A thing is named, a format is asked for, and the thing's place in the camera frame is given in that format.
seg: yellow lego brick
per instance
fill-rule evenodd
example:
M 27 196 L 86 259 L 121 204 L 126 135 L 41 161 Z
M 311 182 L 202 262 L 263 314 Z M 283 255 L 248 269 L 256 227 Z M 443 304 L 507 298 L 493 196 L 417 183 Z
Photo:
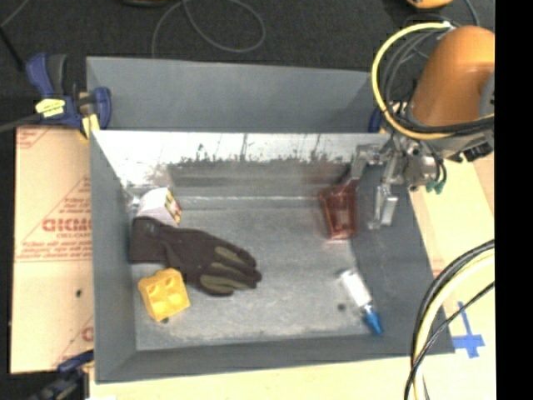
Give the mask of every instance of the yellow lego brick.
M 150 317 L 156 322 L 189 307 L 189 297 L 182 275 L 174 268 L 156 272 L 137 284 Z

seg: red cup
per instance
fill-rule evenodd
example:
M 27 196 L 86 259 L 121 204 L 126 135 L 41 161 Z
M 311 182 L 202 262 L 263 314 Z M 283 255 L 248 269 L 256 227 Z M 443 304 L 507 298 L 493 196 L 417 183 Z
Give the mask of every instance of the red cup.
M 319 199 L 326 214 L 330 238 L 338 240 L 356 236 L 356 186 L 357 180 L 350 179 L 320 191 Z

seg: cable bundle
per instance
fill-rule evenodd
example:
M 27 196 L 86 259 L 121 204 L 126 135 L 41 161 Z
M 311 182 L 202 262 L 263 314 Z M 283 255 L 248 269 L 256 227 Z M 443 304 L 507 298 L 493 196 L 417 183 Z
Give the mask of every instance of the cable bundle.
M 471 304 L 475 303 L 494 288 L 495 282 L 489 283 L 480 290 L 470 301 L 460 307 L 458 311 L 454 312 L 430 335 L 431 325 L 444 301 L 459 284 L 481 268 L 494 264 L 494 249 L 495 241 L 490 240 L 461 255 L 439 274 L 427 290 L 416 317 L 411 346 L 411 371 L 407 378 L 404 400 L 408 399 L 411 386 L 414 388 L 416 400 L 429 398 L 424 379 L 420 372 L 420 366 L 424 357 L 436 342 L 436 339 L 448 328 L 450 323 L 463 310 L 467 309 Z

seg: black carpet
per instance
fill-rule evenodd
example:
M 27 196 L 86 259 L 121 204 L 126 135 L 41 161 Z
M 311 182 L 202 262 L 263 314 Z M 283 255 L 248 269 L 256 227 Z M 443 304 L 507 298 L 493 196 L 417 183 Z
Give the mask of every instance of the black carpet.
M 66 53 L 66 86 L 85 86 L 87 55 L 179 58 L 190 61 L 270 64 L 370 71 L 376 50 L 415 12 L 401 0 L 238 0 L 261 17 L 266 36 L 250 52 L 228 52 L 204 40 L 183 6 L 156 25 L 171 7 L 132 7 L 120 0 L 0 0 L 0 23 L 21 59 L 35 53 Z M 250 12 L 220 0 L 187 0 L 202 31 L 227 48 L 253 47 L 261 24 Z M 470 0 L 479 24 L 495 31 L 495 0 Z M 459 24 L 472 24 L 465 0 L 439 11 Z M 32 113 L 38 99 L 11 53 L 0 42 L 0 124 Z M 0 399 L 25 398 L 52 374 L 9 375 L 9 316 L 12 274 L 13 132 L 0 133 Z

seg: blue clamp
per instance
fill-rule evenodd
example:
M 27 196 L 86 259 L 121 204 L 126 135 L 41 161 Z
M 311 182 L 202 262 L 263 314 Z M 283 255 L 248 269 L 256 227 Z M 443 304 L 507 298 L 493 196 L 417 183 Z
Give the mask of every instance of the blue clamp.
M 26 63 L 26 75 L 30 83 L 39 91 L 41 99 L 61 99 L 65 102 L 59 112 L 52 116 L 41 114 L 40 123 L 48 125 L 67 125 L 84 133 L 83 116 L 77 108 L 84 103 L 94 104 L 100 128 L 106 128 L 112 114 L 111 92 L 107 87 L 96 87 L 89 97 L 74 101 L 63 91 L 63 68 L 67 55 L 48 56 L 38 53 Z
M 94 351 L 82 352 L 75 357 L 69 358 L 57 367 L 61 375 L 55 381 L 49 383 L 39 393 L 33 394 L 26 400 L 63 400 L 76 390 L 82 383 L 85 372 L 81 366 L 94 360 Z

